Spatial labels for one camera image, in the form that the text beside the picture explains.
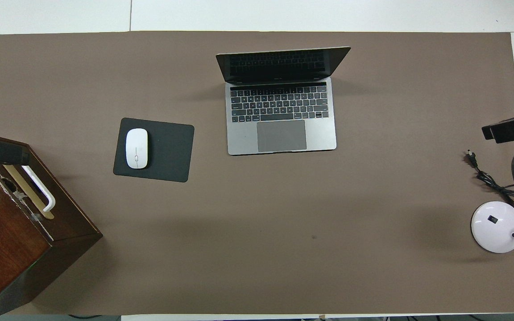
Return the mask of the dark wooden box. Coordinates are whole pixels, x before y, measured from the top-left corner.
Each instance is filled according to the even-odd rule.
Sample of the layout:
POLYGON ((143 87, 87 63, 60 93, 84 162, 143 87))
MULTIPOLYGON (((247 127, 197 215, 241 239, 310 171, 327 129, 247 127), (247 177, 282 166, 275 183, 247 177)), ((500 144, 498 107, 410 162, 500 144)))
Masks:
POLYGON ((44 218, 0 165, 0 315, 32 301, 102 237, 28 144, 30 167, 54 195, 44 218))

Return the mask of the black mouse pad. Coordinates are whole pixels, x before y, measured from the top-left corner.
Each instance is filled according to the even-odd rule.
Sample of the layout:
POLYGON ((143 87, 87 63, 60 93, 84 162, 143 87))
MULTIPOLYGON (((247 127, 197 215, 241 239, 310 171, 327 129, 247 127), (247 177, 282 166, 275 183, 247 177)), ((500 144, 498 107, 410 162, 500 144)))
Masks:
POLYGON ((119 176, 142 177, 164 181, 188 181, 195 128, 190 124, 123 118, 116 145, 113 173, 119 176), (130 166, 133 155, 127 155, 127 136, 135 130, 145 130, 141 143, 147 147, 144 167, 130 166))

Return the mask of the brown table mat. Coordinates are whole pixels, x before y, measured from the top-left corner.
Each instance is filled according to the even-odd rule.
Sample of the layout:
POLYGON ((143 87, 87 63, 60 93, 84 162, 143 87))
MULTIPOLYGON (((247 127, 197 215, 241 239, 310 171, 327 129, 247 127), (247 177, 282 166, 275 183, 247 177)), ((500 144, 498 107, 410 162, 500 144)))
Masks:
POLYGON ((0 35, 0 137, 29 144, 103 238, 16 313, 514 312, 514 251, 481 249, 512 182, 508 33, 0 35), (218 53, 348 45, 337 148, 231 156, 218 53), (194 126, 188 181, 113 173, 123 118, 194 126))

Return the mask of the silver grey laptop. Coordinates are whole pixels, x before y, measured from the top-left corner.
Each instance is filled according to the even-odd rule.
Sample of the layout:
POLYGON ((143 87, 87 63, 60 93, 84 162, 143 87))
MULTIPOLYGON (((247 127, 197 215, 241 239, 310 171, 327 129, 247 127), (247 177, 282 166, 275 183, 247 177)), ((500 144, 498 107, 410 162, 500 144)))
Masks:
POLYGON ((230 155, 335 150, 331 75, 350 47, 220 53, 230 155))

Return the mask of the white computer mouse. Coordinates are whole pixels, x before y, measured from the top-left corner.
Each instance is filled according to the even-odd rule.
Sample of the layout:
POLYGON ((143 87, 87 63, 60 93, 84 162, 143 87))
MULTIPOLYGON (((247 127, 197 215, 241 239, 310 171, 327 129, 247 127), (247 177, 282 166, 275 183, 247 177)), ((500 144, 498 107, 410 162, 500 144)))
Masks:
POLYGON ((144 128, 133 128, 126 133, 126 163, 134 170, 145 169, 149 161, 149 135, 144 128))

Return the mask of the white desk lamp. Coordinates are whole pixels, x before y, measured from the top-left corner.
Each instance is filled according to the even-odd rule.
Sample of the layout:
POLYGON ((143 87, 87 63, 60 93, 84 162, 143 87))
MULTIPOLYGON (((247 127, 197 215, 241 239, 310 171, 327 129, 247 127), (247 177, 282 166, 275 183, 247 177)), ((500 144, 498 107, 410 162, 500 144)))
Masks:
POLYGON ((514 250, 514 185, 498 185, 481 170, 477 177, 511 202, 490 201, 477 207, 470 223, 473 238, 491 253, 511 252, 514 250))

